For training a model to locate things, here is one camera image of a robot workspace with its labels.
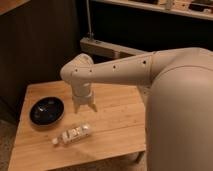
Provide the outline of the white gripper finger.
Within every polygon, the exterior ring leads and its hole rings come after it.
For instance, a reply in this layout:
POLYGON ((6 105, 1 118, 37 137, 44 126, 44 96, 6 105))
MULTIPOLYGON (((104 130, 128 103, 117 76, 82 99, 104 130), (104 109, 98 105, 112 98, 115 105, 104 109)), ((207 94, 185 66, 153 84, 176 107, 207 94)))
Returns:
POLYGON ((79 107, 80 106, 78 104, 74 103, 74 113, 78 113, 79 107))
POLYGON ((97 107, 94 103, 89 103, 88 106, 94 111, 97 112, 97 107))

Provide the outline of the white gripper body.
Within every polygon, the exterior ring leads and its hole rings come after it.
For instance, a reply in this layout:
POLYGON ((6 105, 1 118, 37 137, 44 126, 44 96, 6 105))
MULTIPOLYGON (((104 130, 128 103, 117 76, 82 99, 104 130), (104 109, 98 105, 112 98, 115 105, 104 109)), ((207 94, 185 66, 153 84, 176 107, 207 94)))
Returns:
POLYGON ((77 104, 90 104, 94 101, 94 93, 90 83, 74 84, 72 86, 72 98, 77 104))

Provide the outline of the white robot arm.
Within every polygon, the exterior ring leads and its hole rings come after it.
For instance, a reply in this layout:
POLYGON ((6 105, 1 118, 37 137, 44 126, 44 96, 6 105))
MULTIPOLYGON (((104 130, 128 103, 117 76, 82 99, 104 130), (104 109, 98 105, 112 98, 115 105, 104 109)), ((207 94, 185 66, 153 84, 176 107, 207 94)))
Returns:
POLYGON ((213 171, 213 51, 180 48, 95 64, 80 54, 60 75, 73 101, 93 83, 145 85, 147 171, 213 171))

